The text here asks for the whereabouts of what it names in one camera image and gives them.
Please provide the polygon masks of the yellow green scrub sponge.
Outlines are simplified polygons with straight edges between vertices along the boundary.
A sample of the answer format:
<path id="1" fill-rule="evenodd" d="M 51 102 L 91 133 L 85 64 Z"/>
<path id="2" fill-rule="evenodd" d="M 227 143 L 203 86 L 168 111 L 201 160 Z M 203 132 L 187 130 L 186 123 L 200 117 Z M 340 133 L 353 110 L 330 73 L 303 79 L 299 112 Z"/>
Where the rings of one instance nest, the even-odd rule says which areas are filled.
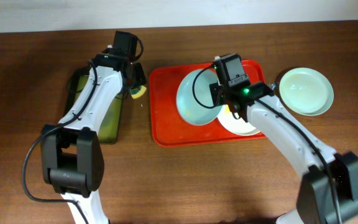
<path id="1" fill-rule="evenodd" d="M 133 99 L 138 99 L 146 92 L 146 90 L 147 88 L 143 85 L 133 88 L 130 90 L 131 97 Z"/>

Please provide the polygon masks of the cream white plate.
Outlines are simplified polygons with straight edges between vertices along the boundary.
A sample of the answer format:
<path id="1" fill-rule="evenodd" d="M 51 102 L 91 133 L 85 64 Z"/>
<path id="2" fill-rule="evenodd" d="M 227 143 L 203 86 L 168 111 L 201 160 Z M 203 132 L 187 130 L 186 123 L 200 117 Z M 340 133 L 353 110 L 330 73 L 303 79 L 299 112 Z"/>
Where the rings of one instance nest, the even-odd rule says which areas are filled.
<path id="1" fill-rule="evenodd" d="M 242 118 L 235 119 L 227 105 L 221 108 L 218 114 L 218 121 L 226 130 L 236 135 L 251 136 L 260 133 L 258 129 L 246 123 Z"/>

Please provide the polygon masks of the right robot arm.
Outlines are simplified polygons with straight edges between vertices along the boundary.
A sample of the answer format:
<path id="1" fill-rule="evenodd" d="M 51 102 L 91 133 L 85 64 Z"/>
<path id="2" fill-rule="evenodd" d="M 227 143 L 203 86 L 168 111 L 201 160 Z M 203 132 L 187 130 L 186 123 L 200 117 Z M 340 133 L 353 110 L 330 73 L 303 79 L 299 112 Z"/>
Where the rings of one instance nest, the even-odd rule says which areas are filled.
<path id="1" fill-rule="evenodd" d="M 358 157 L 339 154 L 297 121 L 264 82 L 251 83 L 238 54 L 215 57 L 218 102 L 263 133 L 301 177 L 296 207 L 269 223 L 344 223 L 358 216 Z"/>

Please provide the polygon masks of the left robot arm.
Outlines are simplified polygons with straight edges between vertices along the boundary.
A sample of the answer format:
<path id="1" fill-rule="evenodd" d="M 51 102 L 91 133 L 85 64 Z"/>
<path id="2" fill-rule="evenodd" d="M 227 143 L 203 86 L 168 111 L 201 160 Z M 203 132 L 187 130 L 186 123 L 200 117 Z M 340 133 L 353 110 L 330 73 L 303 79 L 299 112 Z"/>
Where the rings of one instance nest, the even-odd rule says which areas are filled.
<path id="1" fill-rule="evenodd" d="M 46 184 L 69 205 L 76 223 L 109 223 L 99 196 L 104 159 L 98 139 L 113 99 L 145 85 L 141 40 L 117 31 L 114 41 L 88 63 L 88 80 L 67 114 L 42 129 L 40 149 Z"/>

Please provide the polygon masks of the light blue plate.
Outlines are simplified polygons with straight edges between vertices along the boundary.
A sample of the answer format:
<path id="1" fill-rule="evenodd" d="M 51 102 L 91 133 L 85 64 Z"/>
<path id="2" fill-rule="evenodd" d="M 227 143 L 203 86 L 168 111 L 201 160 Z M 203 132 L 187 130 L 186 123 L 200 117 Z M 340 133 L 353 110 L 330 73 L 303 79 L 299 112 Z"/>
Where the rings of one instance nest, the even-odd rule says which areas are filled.
<path id="1" fill-rule="evenodd" d="M 181 81 L 176 96 L 176 106 L 181 118 L 194 126 L 203 126 L 218 117 L 222 106 L 212 109 L 201 106 L 193 96 L 193 82 L 201 69 L 193 70 Z M 212 70 L 204 71 L 196 80 L 195 95 L 197 100 L 205 106 L 213 106 L 214 101 L 209 88 L 210 84 L 218 82 L 216 73 Z"/>
<path id="2" fill-rule="evenodd" d="M 305 116 L 327 112 L 334 101 L 330 81 L 312 68 L 298 67 L 285 72 L 278 82 L 278 93 L 289 109 Z"/>

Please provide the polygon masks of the light blue plate top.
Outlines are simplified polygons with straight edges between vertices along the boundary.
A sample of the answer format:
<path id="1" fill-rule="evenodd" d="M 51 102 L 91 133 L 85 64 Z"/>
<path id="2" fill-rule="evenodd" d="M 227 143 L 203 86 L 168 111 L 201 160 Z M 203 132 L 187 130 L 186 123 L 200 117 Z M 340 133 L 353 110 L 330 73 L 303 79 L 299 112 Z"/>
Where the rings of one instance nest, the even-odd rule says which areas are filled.
<path id="1" fill-rule="evenodd" d="M 330 81 L 312 68 L 298 67 L 285 72 L 278 82 L 278 93 L 289 109 L 305 116 L 327 112 L 334 101 Z"/>

